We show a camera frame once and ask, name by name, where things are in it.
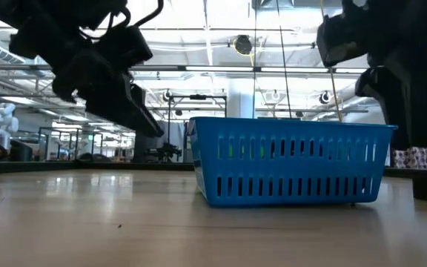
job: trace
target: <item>blue plastic basket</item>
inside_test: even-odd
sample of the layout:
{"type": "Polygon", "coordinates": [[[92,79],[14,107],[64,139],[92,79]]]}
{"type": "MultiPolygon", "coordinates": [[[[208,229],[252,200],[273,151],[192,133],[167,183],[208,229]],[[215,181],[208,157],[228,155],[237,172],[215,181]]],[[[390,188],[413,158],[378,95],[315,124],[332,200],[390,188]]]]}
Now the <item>blue plastic basket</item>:
{"type": "Polygon", "coordinates": [[[198,186],[210,205],[373,202],[394,127],[197,117],[198,186]]]}

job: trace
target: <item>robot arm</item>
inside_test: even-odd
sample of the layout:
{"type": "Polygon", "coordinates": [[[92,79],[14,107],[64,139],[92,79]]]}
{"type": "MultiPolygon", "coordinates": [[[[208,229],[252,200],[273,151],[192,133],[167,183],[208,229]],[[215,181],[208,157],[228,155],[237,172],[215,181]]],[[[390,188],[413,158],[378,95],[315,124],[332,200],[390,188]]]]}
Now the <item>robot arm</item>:
{"type": "Polygon", "coordinates": [[[162,136],[163,132],[144,103],[132,99],[129,67],[149,60],[151,53],[139,26],[157,16],[158,8],[134,25],[128,0],[0,0],[0,20],[18,29],[11,36],[10,52],[27,58],[41,56],[56,75],[53,91],[75,102],[73,92],[87,100],[86,110],[117,124],[162,136]],[[91,37],[81,28],[95,30],[110,14],[106,34],[91,37]],[[124,22],[113,26],[113,17],[124,22]]]}
{"type": "Polygon", "coordinates": [[[332,67],[367,54],[370,69],[356,95],[374,97],[387,124],[398,125],[395,149],[427,147],[427,0],[342,0],[317,32],[322,63],[332,67]]]}

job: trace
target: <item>ceiling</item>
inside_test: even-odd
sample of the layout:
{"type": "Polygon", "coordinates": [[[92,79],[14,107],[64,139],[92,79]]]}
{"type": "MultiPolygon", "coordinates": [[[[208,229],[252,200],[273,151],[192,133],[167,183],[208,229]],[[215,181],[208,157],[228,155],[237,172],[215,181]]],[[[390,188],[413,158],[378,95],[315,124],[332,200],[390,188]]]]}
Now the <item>ceiling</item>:
{"type": "MultiPolygon", "coordinates": [[[[331,16],[340,13],[340,2],[326,0],[325,13],[331,16]]],[[[128,8],[132,14],[131,23],[134,23],[152,12],[156,1],[129,0],[128,8]]],[[[115,18],[115,23],[121,20],[122,16],[115,18]]],[[[147,90],[146,105],[157,119],[168,117],[168,103],[162,99],[167,90],[180,96],[224,96],[228,93],[229,80],[238,78],[256,78],[255,88],[251,91],[255,91],[258,116],[289,116],[289,112],[283,111],[288,109],[288,91],[291,108],[307,111],[304,113],[306,119],[334,118],[334,101],[327,105],[319,101],[321,93],[332,92],[330,74],[323,67],[317,49],[312,46],[321,21],[320,0],[294,0],[294,8],[281,10],[280,17],[275,10],[256,13],[251,8],[251,0],[165,0],[162,13],[142,26],[142,33],[154,57],[143,67],[132,69],[132,74],[138,85],[147,90]],[[249,35],[256,50],[252,57],[234,50],[232,44],[238,35],[249,35]],[[263,67],[262,71],[254,73],[252,63],[255,70],[263,67]],[[186,66],[202,68],[189,70],[186,66]],[[289,68],[287,79],[281,71],[283,66],[289,68]],[[231,71],[226,67],[251,70],[231,71]]],[[[87,33],[99,36],[107,24],[105,20],[99,30],[87,33]]],[[[2,50],[8,52],[10,34],[15,32],[0,22],[2,50]]],[[[19,108],[31,108],[68,122],[79,122],[73,116],[90,122],[103,122],[84,112],[83,101],[72,105],[54,97],[50,88],[53,75],[46,66],[42,65],[39,72],[15,70],[17,67],[9,64],[18,58],[11,58],[12,62],[8,59],[8,55],[0,53],[0,65],[4,65],[0,67],[0,94],[7,96],[0,101],[18,102],[19,108]]],[[[44,64],[41,59],[20,59],[22,64],[44,64]]],[[[341,70],[342,73],[337,73],[334,81],[338,101],[343,108],[363,110],[367,107],[354,98],[354,83],[366,67],[364,58],[337,66],[337,72],[341,70]]],[[[177,102],[176,107],[185,108],[185,112],[181,116],[173,112],[171,117],[188,119],[192,116],[223,116],[225,103],[222,100],[193,101],[186,98],[177,102]]]]}

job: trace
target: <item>wooden table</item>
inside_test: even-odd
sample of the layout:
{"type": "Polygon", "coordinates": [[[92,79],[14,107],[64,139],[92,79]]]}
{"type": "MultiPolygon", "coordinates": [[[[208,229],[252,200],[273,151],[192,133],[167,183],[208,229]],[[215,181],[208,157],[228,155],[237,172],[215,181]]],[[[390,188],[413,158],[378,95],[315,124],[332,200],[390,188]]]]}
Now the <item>wooden table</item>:
{"type": "Polygon", "coordinates": [[[209,208],[193,173],[0,175],[0,266],[427,267],[427,202],[209,208]]]}

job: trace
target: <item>humanoid robot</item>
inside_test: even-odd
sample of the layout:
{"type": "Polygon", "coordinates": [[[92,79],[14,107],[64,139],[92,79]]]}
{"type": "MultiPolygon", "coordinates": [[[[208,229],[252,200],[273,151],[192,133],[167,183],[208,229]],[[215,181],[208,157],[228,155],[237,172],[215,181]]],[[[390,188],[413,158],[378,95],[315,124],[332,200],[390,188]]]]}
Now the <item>humanoid robot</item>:
{"type": "Polygon", "coordinates": [[[13,116],[14,104],[0,104],[0,145],[6,150],[10,148],[11,134],[19,130],[19,120],[13,116]]]}

